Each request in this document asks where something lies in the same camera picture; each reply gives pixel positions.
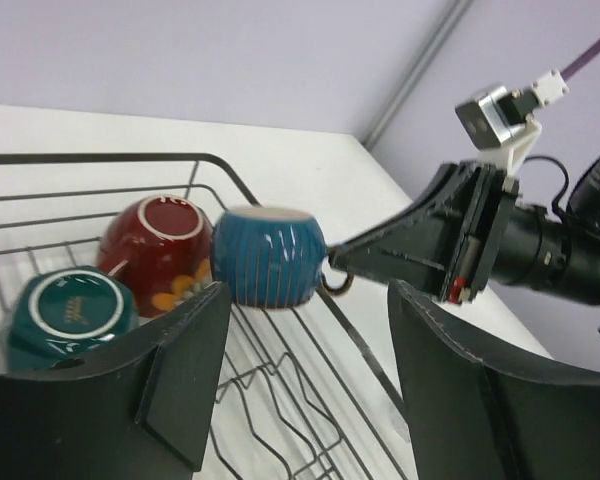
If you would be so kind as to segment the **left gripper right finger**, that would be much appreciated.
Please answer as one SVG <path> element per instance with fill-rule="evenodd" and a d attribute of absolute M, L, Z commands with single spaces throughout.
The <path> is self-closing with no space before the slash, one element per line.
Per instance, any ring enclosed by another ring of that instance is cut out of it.
<path fill-rule="evenodd" d="M 388 288 L 422 479 L 600 479 L 600 372 L 516 347 L 409 285 Z"/>

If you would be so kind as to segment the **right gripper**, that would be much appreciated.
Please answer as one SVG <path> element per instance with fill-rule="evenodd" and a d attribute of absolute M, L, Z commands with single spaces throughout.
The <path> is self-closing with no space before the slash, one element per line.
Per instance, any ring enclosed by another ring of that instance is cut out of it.
<path fill-rule="evenodd" d="M 519 182 L 477 162 L 444 163 L 407 208 L 331 246 L 330 266 L 387 284 L 401 280 L 435 300 L 471 302 L 487 286 Z M 466 199 L 462 220 L 448 204 Z"/>

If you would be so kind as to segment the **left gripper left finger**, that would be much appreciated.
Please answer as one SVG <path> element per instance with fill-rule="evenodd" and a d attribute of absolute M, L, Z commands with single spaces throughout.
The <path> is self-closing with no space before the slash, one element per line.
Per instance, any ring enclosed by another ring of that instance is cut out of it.
<path fill-rule="evenodd" d="M 188 479 L 203 464 L 231 295 L 175 310 L 49 370 L 0 374 L 0 479 Z"/>

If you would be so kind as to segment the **dark green mug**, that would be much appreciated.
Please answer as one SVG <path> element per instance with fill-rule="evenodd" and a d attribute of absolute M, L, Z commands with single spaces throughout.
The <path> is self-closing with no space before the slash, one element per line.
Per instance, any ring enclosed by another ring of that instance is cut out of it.
<path fill-rule="evenodd" d="M 10 371 L 47 369 L 139 326 L 131 291 L 94 267 L 31 279 L 14 304 L 1 346 Z"/>

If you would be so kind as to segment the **wire dish rack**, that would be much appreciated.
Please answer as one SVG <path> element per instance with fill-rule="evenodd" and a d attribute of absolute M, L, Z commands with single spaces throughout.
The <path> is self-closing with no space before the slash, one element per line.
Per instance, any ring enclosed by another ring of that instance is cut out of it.
<path fill-rule="evenodd" d="M 107 223 L 152 194 L 216 217 L 254 196 L 204 153 L 0 154 L 0 374 L 3 325 L 33 277 L 91 263 Z M 397 392 L 339 305 L 231 305 L 201 469 L 188 479 L 408 479 L 391 428 Z"/>

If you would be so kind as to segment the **dark blue cup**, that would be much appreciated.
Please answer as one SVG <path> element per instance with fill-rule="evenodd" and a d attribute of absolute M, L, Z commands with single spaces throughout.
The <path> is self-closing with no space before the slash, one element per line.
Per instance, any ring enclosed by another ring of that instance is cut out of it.
<path fill-rule="evenodd" d="M 235 304 L 290 309 L 318 290 L 340 296 L 351 288 L 327 283 L 323 261 L 331 254 L 316 218 L 303 210 L 243 205 L 218 218 L 211 236 L 212 278 L 228 285 Z"/>

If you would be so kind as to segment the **red cup white inside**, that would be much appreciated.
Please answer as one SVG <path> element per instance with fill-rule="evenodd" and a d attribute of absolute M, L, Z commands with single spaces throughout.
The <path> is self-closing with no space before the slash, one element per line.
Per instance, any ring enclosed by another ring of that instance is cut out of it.
<path fill-rule="evenodd" d="M 190 201 L 146 197 L 110 223 L 96 265 L 131 290 L 141 317 L 154 319 L 212 282 L 211 231 L 203 210 Z"/>

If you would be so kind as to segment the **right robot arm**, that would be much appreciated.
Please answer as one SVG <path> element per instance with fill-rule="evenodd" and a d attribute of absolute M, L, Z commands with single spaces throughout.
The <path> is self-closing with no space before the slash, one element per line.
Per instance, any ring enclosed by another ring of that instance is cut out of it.
<path fill-rule="evenodd" d="M 521 203 L 519 182 L 477 161 L 444 163 L 405 210 L 330 248 L 348 277 L 402 280 L 438 302 L 470 302 L 488 281 L 600 305 L 600 156 L 565 208 Z"/>

